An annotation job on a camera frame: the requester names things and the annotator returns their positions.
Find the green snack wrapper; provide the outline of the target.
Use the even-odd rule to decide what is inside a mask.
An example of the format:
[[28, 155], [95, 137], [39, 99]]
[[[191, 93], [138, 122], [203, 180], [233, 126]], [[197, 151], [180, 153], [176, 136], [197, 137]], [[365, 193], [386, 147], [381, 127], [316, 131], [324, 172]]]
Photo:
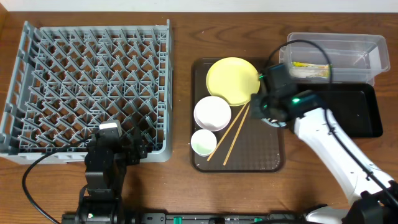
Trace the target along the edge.
[[329, 78], [329, 65], [317, 65], [311, 63], [303, 63], [303, 62], [293, 62], [292, 68], [306, 68], [309, 70], [314, 70], [316, 73], [314, 76], [308, 78]]

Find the white napkin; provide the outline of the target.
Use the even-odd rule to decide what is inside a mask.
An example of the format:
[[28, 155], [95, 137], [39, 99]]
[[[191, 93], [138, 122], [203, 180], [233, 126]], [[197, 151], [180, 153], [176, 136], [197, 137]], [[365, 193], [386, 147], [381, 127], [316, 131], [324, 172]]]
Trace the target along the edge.
[[290, 74], [295, 78], [308, 78], [314, 76], [315, 73], [316, 71], [306, 68], [292, 68], [290, 70]]

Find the light blue bowl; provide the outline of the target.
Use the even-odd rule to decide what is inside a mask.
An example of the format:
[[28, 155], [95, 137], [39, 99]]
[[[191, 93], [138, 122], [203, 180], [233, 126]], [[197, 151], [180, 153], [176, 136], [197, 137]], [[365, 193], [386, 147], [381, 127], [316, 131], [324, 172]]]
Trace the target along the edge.
[[281, 121], [278, 121], [276, 119], [271, 119], [271, 118], [264, 118], [264, 119], [262, 119], [262, 121], [274, 128], [284, 128], [287, 125], [286, 122], [281, 122]]

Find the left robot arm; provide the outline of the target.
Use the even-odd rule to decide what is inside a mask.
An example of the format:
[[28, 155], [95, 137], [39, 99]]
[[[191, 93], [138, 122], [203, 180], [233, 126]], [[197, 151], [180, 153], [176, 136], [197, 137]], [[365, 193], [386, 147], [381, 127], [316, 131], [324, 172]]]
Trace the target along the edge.
[[92, 135], [87, 151], [87, 184], [80, 190], [72, 223], [137, 223], [138, 214], [124, 209], [121, 193], [127, 166], [147, 157], [141, 130], [133, 127], [124, 139], [118, 128], [100, 129]]

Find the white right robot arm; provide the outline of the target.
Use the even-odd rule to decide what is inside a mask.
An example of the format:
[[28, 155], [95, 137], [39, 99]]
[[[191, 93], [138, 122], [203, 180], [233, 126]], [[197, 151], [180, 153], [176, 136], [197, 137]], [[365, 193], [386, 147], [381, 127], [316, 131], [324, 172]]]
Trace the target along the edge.
[[397, 223], [397, 182], [360, 150], [316, 94], [253, 94], [250, 107], [253, 118], [292, 128], [326, 165], [350, 205], [349, 210], [316, 208], [298, 223]]

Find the small white green cup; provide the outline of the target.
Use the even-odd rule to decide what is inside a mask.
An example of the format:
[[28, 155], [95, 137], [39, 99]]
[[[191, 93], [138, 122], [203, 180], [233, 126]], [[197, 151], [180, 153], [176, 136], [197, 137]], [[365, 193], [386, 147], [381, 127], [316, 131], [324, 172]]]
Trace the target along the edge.
[[216, 136], [209, 130], [200, 129], [191, 137], [190, 145], [199, 156], [206, 157], [214, 152], [217, 146]]

